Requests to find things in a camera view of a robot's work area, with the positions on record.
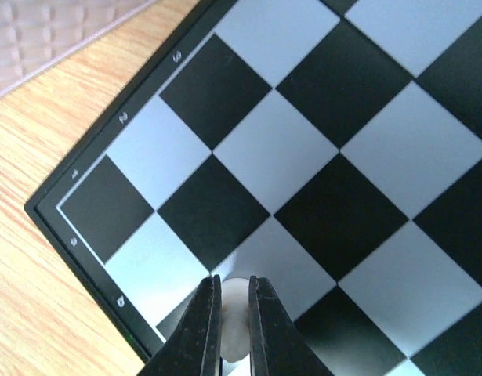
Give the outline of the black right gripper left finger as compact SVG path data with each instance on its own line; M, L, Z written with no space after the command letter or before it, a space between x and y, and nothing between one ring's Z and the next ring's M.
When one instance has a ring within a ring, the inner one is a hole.
M216 376L221 374L221 305L219 276L198 285L176 329L140 375Z

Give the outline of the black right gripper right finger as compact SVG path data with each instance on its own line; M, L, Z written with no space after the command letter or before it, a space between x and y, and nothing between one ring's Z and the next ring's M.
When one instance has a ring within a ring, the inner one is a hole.
M330 375L295 328L269 279L252 276L248 287L252 375Z

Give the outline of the white chess pawn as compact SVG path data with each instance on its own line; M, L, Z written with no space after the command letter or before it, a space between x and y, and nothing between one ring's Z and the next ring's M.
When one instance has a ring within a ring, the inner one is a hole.
M244 278L222 282L220 355L228 363L243 360L250 352L248 289Z

